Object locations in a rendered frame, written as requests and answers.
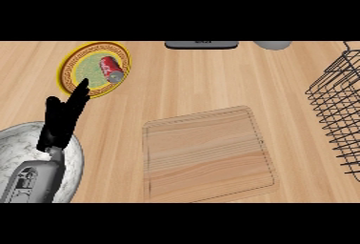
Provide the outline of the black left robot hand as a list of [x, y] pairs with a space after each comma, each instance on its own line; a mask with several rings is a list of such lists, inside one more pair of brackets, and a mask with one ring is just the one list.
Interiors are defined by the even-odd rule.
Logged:
[[66, 102], [56, 96], [50, 96], [44, 103], [44, 126], [36, 144], [36, 150], [45, 152], [51, 147], [64, 149], [67, 147], [75, 123], [84, 110], [88, 95], [88, 79], [84, 78], [75, 87]]

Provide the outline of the wooden cutting board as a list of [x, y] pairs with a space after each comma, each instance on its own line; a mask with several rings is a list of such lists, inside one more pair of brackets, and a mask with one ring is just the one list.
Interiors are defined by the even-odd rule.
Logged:
[[227, 202], [278, 189], [246, 106], [146, 122], [141, 147], [147, 202]]

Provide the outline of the white marble bowl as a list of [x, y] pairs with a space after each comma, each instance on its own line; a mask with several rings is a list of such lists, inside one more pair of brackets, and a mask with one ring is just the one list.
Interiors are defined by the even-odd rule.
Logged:
[[[36, 150], [42, 121], [17, 124], [0, 131], [0, 197], [5, 189], [11, 173], [23, 161], [47, 161], [50, 156]], [[82, 175], [84, 155], [79, 142], [72, 136], [64, 154], [64, 175], [53, 203], [69, 203], [75, 196]]]

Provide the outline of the yellow patterned plate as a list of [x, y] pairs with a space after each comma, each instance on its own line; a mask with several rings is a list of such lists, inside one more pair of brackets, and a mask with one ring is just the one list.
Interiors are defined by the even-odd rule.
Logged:
[[[100, 69], [100, 59], [112, 56], [123, 72], [119, 83], [109, 83]], [[63, 58], [57, 68], [56, 83], [64, 94], [72, 94], [76, 85], [84, 78], [88, 79], [88, 95], [91, 98], [100, 97], [112, 92], [131, 70], [131, 56], [126, 48], [116, 42], [88, 42], [76, 47]]]

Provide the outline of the red soda can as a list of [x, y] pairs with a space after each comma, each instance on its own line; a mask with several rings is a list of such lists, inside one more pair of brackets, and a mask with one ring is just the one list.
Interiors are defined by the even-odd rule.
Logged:
[[100, 59], [100, 69], [104, 75], [104, 79], [109, 83], [115, 84], [122, 81], [123, 72], [112, 56], [104, 56]]

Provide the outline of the dark grey flat appliance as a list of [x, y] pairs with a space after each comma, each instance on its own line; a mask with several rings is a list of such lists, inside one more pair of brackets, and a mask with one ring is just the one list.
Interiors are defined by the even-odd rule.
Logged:
[[225, 50], [237, 44], [237, 41], [165, 41], [165, 47], [175, 50]]

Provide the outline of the grey rounded object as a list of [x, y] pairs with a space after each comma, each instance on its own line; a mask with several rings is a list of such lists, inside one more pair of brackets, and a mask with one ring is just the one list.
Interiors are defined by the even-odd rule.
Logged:
[[255, 41], [255, 44], [265, 50], [278, 51], [290, 45], [290, 41]]

